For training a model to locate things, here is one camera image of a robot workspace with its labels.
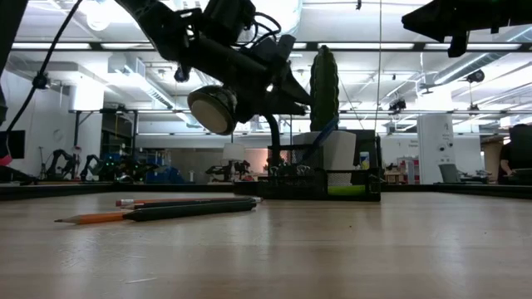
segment computer screen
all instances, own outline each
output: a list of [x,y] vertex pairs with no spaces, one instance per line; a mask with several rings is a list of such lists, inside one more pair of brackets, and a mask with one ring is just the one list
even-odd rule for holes
[[6,132],[0,132],[0,158],[11,153],[13,159],[24,159],[26,142],[25,130],[14,130],[9,134],[9,151],[6,148]]

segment green object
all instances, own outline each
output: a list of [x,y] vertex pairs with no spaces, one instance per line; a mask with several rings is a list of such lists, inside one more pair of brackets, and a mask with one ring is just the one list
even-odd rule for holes
[[310,130],[321,131],[334,116],[338,116],[339,108],[338,67],[327,46],[319,49],[310,71],[310,96],[314,98],[310,109]]
[[332,186],[328,187],[328,194],[331,196],[353,196],[366,194],[366,186],[353,185],[353,186]]

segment black cable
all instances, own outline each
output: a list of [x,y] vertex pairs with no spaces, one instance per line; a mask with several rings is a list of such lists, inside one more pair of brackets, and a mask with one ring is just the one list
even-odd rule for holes
[[274,18],[270,17],[269,15],[265,14],[265,13],[262,13],[262,12],[256,12],[255,13],[255,16],[258,16],[258,17],[263,17],[267,20],[269,20],[270,22],[272,22],[276,27],[277,27],[277,30],[272,30],[271,28],[267,27],[266,25],[264,25],[263,23],[260,23],[260,22],[256,22],[255,23],[266,29],[268,31],[268,33],[262,35],[256,42],[254,42],[254,44],[252,45],[252,47],[255,47],[256,45],[258,45],[260,42],[262,42],[263,40],[265,40],[266,38],[268,37],[273,37],[273,39],[275,41],[277,41],[277,37],[276,35],[281,33],[281,24],[279,24]]
[[9,138],[9,133],[11,133],[11,131],[13,130],[13,127],[17,124],[18,120],[22,116],[22,113],[24,113],[24,110],[27,108],[27,106],[29,105],[30,101],[32,100],[33,95],[35,94],[35,91],[37,90],[37,87],[40,86],[40,83],[42,83],[42,78],[44,77],[45,80],[46,80],[46,77],[44,76],[44,71],[46,70],[46,68],[48,66],[48,62],[50,62],[50,58],[52,57],[53,51],[56,49],[56,44],[59,42],[59,38],[61,37],[61,35],[65,31],[65,29],[67,28],[67,25],[70,22],[70,20],[74,17],[74,13],[79,8],[79,6],[81,4],[81,1],[83,1],[83,0],[77,0],[76,4],[74,4],[74,6],[72,7],[72,10],[68,13],[68,15],[66,16],[65,21],[63,22],[63,24],[59,28],[59,31],[57,32],[56,37],[54,37],[53,42],[50,45],[50,49],[48,49],[47,56],[46,56],[46,58],[44,58],[44,61],[42,62],[41,70],[37,73],[37,76],[35,77],[35,79],[33,79],[32,89],[28,93],[27,98],[24,101],[24,104],[22,104],[22,107],[17,112],[17,114],[15,115],[13,120],[11,121],[11,124],[9,124],[9,126],[8,126],[8,128],[6,130],[6,144],[7,144],[8,138]]
[[262,12],[256,12],[255,13],[255,16],[259,16],[259,17],[263,17],[267,20],[269,20],[270,22],[272,22],[275,26],[277,26],[277,29],[279,32],[281,32],[281,24],[279,24],[279,22],[277,22],[274,18],[270,17],[269,15],[265,14],[265,13],[262,13]]
[[257,38],[257,35],[259,34],[259,25],[257,24],[257,22],[254,22],[253,24],[255,26],[255,34],[253,35],[253,38],[250,39],[248,42],[245,42],[245,43],[234,43],[232,44],[231,46],[235,46],[235,47],[246,47],[247,45],[249,45],[250,43],[252,43],[255,38]]

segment black pencil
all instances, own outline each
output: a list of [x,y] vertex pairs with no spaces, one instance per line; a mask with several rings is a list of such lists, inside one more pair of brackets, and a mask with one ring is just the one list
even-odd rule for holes
[[256,202],[256,199],[253,198],[238,198],[238,199],[198,199],[198,200],[187,200],[187,201],[175,201],[175,202],[159,202],[159,203],[137,203],[131,204],[125,207],[124,209],[139,209],[139,208],[162,208],[162,207],[174,207],[174,206],[184,206],[191,204],[208,204],[208,203],[241,203],[241,202]]
[[124,219],[134,221],[150,221],[169,218],[206,215],[212,213],[230,213],[249,211],[256,207],[253,200],[227,203],[189,204],[181,206],[139,208],[131,213],[124,214]]

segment red object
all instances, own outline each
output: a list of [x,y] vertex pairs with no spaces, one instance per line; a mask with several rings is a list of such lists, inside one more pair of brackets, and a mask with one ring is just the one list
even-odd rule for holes
[[12,161],[13,161],[13,159],[8,154],[5,157],[0,159],[0,166],[8,166]]

